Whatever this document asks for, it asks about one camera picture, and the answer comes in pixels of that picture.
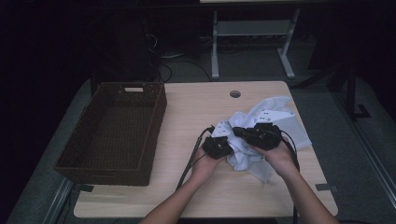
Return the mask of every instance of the black cable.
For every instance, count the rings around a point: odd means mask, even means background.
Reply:
[[[293,144],[293,148],[290,148],[290,152],[294,154],[294,155],[291,154],[291,156],[292,156],[294,165],[296,166],[297,170],[300,172],[300,164],[299,164],[299,162],[297,160],[297,148],[296,148],[296,145],[294,144],[293,139],[291,138],[291,136],[288,133],[286,133],[285,131],[282,131],[282,130],[281,130],[281,132],[284,133],[285,135],[287,135],[288,138],[290,139],[291,143]],[[282,138],[282,142],[284,142],[286,145],[290,144],[288,141],[286,141],[283,138]],[[293,224],[297,224],[298,223],[298,211],[297,211],[297,207],[295,205],[293,206],[293,222],[292,223]]]
[[[206,153],[205,153],[204,155],[202,155],[200,158],[198,158],[196,161],[194,161],[194,162],[192,163],[191,167],[192,167],[196,162],[198,162],[202,157],[204,157],[204,156],[206,156]]]
[[[186,168],[184,169],[184,172],[183,172],[183,174],[181,175],[180,180],[178,181],[178,184],[177,184],[176,189],[179,189],[179,188],[181,187],[181,185],[183,185],[184,178],[186,177],[186,175],[187,175],[187,173],[189,172],[190,168],[193,166],[193,160],[194,160],[194,157],[195,157],[195,155],[196,155],[196,153],[197,153],[197,151],[198,151],[198,148],[199,148],[199,146],[200,146],[200,144],[201,144],[202,136],[203,136],[204,133],[206,133],[206,132],[213,132],[213,129],[214,129],[213,126],[210,127],[210,128],[206,128],[206,129],[204,129],[204,131],[199,135],[199,137],[198,137],[198,139],[197,139],[197,142],[195,143],[194,150],[193,150],[192,153],[191,153],[189,162],[187,162]]]
[[[168,82],[171,79],[171,77],[173,75],[173,71],[172,71],[172,68],[170,68],[169,66],[167,66],[167,65],[165,65],[163,63],[160,63],[160,65],[165,67],[165,68],[167,68],[169,70],[169,77],[167,79],[163,79],[163,76],[161,75],[161,72],[158,71],[158,77],[159,77],[160,81],[162,81],[163,83],[166,83],[166,82]]]
[[[185,55],[180,53],[180,54],[175,54],[175,55],[171,55],[171,56],[161,56],[161,60],[163,63],[168,63],[180,58],[183,58]]]
[[[359,224],[371,224],[370,222],[358,221],[358,220],[339,220],[339,223],[359,223]]]
[[[206,39],[209,39],[209,40],[206,41],[203,45],[201,45],[200,48],[201,49],[206,49],[206,48],[212,49],[212,43],[213,43],[212,37],[208,36],[208,37],[201,37],[201,38],[202,39],[206,38]]]
[[[210,77],[210,75],[209,75],[209,74],[206,72],[206,70],[205,70],[200,64],[198,64],[198,63],[191,62],[191,61],[174,61],[174,62],[167,62],[167,63],[192,63],[192,64],[195,64],[195,65],[197,65],[198,67],[200,67],[200,68],[204,71],[204,73],[205,73],[207,79],[209,79],[210,82],[212,81],[212,78]]]

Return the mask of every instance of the black cord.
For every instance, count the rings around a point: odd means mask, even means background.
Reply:
[[[200,158],[198,158],[196,161],[194,161],[194,162],[192,163],[191,167],[192,167],[196,162],[198,162],[202,157],[204,157],[204,156],[206,156],[206,153],[205,153],[204,155],[202,155]]]
[[[204,73],[205,73],[207,79],[208,79],[210,82],[212,81],[212,78],[210,77],[210,75],[209,75],[209,74],[206,72],[206,70],[205,70],[200,64],[198,64],[198,63],[191,62],[191,61],[173,61],[173,62],[166,62],[166,63],[192,63],[192,64],[195,64],[195,65],[197,65],[199,68],[201,68],[201,69],[204,71]]]
[[[285,131],[282,131],[282,130],[281,130],[281,132],[284,133],[285,135],[287,135],[288,138],[290,139],[291,143],[293,144],[293,148],[290,148],[290,151],[291,151],[291,153],[294,153],[294,155],[291,155],[291,156],[293,158],[294,165],[296,166],[297,170],[300,172],[300,164],[297,160],[297,147],[294,144],[293,139],[291,138],[291,136],[288,133],[286,133]],[[290,144],[288,141],[286,141],[283,138],[282,138],[282,142],[284,142],[286,145]],[[297,207],[295,205],[293,206],[293,222],[292,223],[293,224],[298,223],[298,211],[297,211]]]
[[[169,70],[169,77],[167,79],[163,79],[163,76],[161,75],[161,72],[160,71],[158,72],[158,77],[159,77],[160,81],[162,81],[163,83],[166,83],[166,82],[168,82],[171,79],[171,77],[173,75],[172,68],[170,68],[169,66],[167,66],[167,65],[165,65],[163,63],[160,63],[160,65],[165,67],[165,68],[167,68]]]
[[[358,221],[358,220],[340,220],[339,223],[359,223],[359,224],[371,224],[370,222]]]
[[[183,172],[183,174],[181,175],[180,180],[178,181],[178,184],[177,184],[176,189],[179,189],[179,188],[183,185],[184,178],[186,177],[186,175],[187,175],[187,173],[189,172],[190,168],[191,168],[191,167],[193,166],[193,164],[196,162],[196,161],[193,161],[193,160],[194,160],[194,157],[195,157],[195,155],[197,154],[198,148],[199,148],[199,146],[200,146],[200,144],[201,144],[202,136],[203,136],[204,133],[206,133],[206,132],[213,132],[213,129],[214,129],[213,126],[210,127],[210,128],[206,128],[206,129],[199,135],[199,137],[198,137],[198,139],[197,139],[197,142],[195,143],[194,150],[193,150],[192,153],[191,153],[189,162],[187,163],[186,168],[184,169],[184,172]]]

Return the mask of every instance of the dark background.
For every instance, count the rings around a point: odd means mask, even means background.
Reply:
[[[207,18],[196,13],[164,21],[161,15],[142,20],[146,17],[135,13],[86,9],[132,4],[128,1],[7,0],[0,4],[0,223],[4,223],[84,81],[93,76],[98,83],[151,81],[157,75],[158,55],[148,51],[147,30],[159,35],[162,43],[194,54],[197,37],[210,33],[210,25],[206,30],[202,23]],[[295,33],[296,38],[318,39],[312,68],[353,58],[357,74],[374,88],[395,119],[395,3],[382,0],[330,8],[304,9]],[[191,29],[192,24],[202,30]]]

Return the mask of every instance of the forearm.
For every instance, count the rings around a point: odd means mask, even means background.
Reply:
[[[160,203],[140,223],[177,223],[187,204],[202,183],[189,179],[175,193]]]
[[[284,176],[284,180],[304,223],[338,223],[300,173]]]

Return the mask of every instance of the floor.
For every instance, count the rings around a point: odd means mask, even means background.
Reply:
[[[260,43],[256,40],[252,42],[252,39],[239,41],[241,42],[234,49],[230,50],[230,46],[227,46],[220,51],[220,78],[214,81],[283,80],[292,87],[317,72],[307,70],[315,46],[314,40],[294,40],[290,45],[288,56],[295,79],[285,76],[277,57],[279,40],[264,39]],[[166,52],[163,64],[160,65],[162,79],[167,82],[212,81],[208,78],[211,71],[210,49],[207,47],[209,42],[203,39],[202,43],[199,59],[179,55],[172,50]],[[371,118],[351,120],[345,112],[345,88],[336,93],[328,91],[326,85],[329,78],[331,76],[305,89],[290,91],[313,142],[323,173],[332,186],[332,194],[339,209],[336,217],[339,220],[359,220],[373,224],[396,223],[396,204],[389,197],[389,189],[394,188],[393,182],[396,180],[395,122],[375,99],[370,86],[361,79],[357,83],[356,103],[364,105]],[[73,188],[69,197],[66,197],[67,193],[62,197],[60,186],[64,186],[64,179],[52,170],[52,166],[89,99],[90,81],[87,80],[52,137],[8,223],[121,224],[137,223],[139,220],[78,218],[73,215],[73,207],[78,198],[79,186]],[[391,176],[388,182],[378,172],[381,167]],[[291,218],[282,217],[276,221],[291,223]],[[258,222],[254,219],[240,220],[240,223]]]

